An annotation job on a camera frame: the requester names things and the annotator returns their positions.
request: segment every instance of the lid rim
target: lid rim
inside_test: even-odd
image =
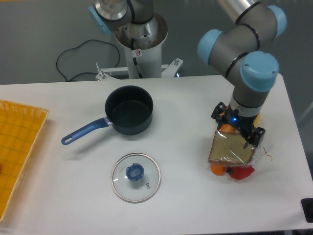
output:
[[[156,168],[157,168],[157,171],[158,171],[158,181],[157,181],[157,185],[156,185],[156,188],[146,197],[142,198],[142,199],[128,199],[128,198],[125,198],[123,197],[115,188],[114,186],[114,183],[113,183],[113,175],[114,175],[114,172],[115,172],[115,169],[116,167],[121,163],[121,161],[123,161],[124,159],[128,158],[128,157],[131,157],[131,156],[142,156],[142,157],[145,157],[145,158],[148,158],[149,160],[151,160]],[[120,198],[122,199],[123,201],[125,202],[129,202],[129,203],[140,203],[140,202],[145,202],[147,201],[148,199],[150,199],[158,190],[159,186],[161,184],[161,169],[160,167],[158,166],[158,164],[155,162],[155,160],[153,158],[151,158],[150,156],[148,156],[147,154],[143,154],[143,153],[130,153],[130,154],[127,154],[125,155],[124,157],[122,157],[121,159],[119,159],[117,161],[117,163],[114,165],[113,169],[112,169],[112,172],[111,172],[111,186],[112,186],[112,189],[113,191],[115,192],[115,194]]]

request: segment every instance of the handle hole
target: handle hole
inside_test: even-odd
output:
[[[71,141],[72,139],[73,139],[72,136],[71,136],[71,137],[68,137],[66,140],[64,140],[64,143],[67,143],[67,142]]]

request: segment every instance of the red vegetable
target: red vegetable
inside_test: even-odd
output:
[[[254,172],[252,166],[234,166],[229,168],[230,177],[236,180],[242,180]]]

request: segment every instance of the robotic arm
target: robotic arm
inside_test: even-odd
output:
[[[258,51],[286,28],[284,12],[257,0],[219,0],[236,27],[222,33],[208,31],[198,44],[198,55],[234,85],[227,107],[220,102],[212,113],[219,130],[229,124],[248,144],[258,146],[265,129],[254,127],[262,105],[279,72],[277,60]],[[153,0],[97,0],[89,12],[99,29],[124,47],[130,78],[161,77],[161,44],[166,21],[154,13]]]
[[[89,12],[101,32],[115,31],[129,78],[161,77],[161,45],[168,29],[164,18],[154,12],[153,0],[97,0]]]
[[[279,72],[277,60],[258,49],[285,30],[287,19],[280,8],[264,7],[256,0],[219,0],[219,4],[236,27],[226,34],[208,31],[198,44],[198,55],[235,88],[229,106],[220,102],[211,117],[218,130],[223,124],[238,130],[246,140],[244,148],[257,147],[265,129],[254,127],[254,121]]]

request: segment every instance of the white table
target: white table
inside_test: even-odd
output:
[[[116,88],[134,84],[154,100],[150,127],[124,136],[112,127],[63,146],[61,138],[105,117]],[[313,182],[283,82],[261,110],[263,144],[275,148],[248,178],[211,173],[207,158],[218,102],[232,86],[221,76],[0,86],[0,98],[50,110],[32,161],[0,234],[170,235],[311,228],[300,200],[313,197]],[[114,164],[132,152],[148,154],[162,172],[158,192],[130,204],[111,188]]]

